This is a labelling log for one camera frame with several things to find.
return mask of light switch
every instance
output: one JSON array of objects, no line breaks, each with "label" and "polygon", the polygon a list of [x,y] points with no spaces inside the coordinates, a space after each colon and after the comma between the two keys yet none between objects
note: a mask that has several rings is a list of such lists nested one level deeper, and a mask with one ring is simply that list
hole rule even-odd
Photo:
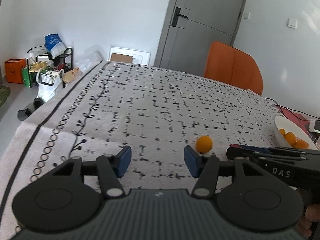
[{"label": "light switch", "polygon": [[298,20],[295,19],[288,19],[288,27],[296,29],[298,26]]},{"label": "light switch", "polygon": [[251,13],[244,13],[244,19],[250,19]]}]

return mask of hand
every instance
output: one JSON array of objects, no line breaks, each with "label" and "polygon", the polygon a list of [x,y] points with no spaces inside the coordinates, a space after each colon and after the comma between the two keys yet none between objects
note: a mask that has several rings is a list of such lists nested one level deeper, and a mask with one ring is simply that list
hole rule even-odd
[{"label": "hand", "polygon": [[313,204],[308,206],[306,214],[302,215],[299,219],[295,229],[304,237],[309,238],[311,236],[312,222],[320,221],[320,204]]}]

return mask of blue plastic bag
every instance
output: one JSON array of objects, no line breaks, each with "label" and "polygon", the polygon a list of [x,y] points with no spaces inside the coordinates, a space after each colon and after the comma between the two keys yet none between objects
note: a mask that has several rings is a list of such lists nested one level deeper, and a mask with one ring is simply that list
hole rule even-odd
[{"label": "blue plastic bag", "polygon": [[50,34],[44,37],[45,47],[52,54],[52,57],[55,58],[64,53],[67,49],[58,34]]}]

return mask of gray door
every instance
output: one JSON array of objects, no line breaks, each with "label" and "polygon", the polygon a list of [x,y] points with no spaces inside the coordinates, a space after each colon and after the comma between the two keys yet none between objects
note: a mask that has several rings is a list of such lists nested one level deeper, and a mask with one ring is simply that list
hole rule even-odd
[{"label": "gray door", "polygon": [[[243,0],[176,0],[160,67],[202,76],[211,43],[231,43],[242,3]],[[176,8],[181,8],[178,21],[174,20]]]}]

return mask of white bowl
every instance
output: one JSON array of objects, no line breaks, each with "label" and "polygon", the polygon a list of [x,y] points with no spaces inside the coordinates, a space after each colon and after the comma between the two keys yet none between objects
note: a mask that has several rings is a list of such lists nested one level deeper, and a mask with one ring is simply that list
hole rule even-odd
[{"label": "white bowl", "polygon": [[313,141],[309,138],[309,136],[294,122],[291,122],[289,119],[276,116],[275,117],[275,136],[276,141],[280,147],[291,147],[290,144],[285,140],[282,134],[279,132],[279,129],[284,129],[286,133],[292,132],[295,134],[297,138],[300,138],[309,144],[309,149],[318,150]]}]

